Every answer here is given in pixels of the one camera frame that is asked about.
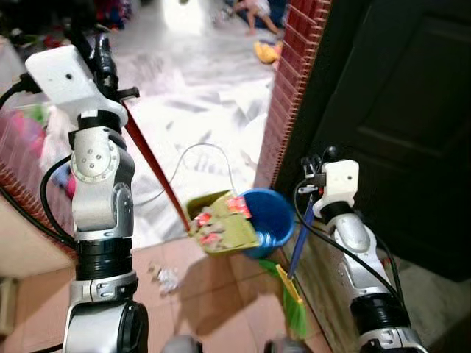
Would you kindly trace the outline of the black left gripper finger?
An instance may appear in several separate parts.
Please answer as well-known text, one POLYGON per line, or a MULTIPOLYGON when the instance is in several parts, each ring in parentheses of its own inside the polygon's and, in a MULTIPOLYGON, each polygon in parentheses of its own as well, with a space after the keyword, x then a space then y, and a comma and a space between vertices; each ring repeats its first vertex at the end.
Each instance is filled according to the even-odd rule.
POLYGON ((110 40, 107 34, 100 33, 92 37, 90 68, 95 74, 117 74, 110 40))

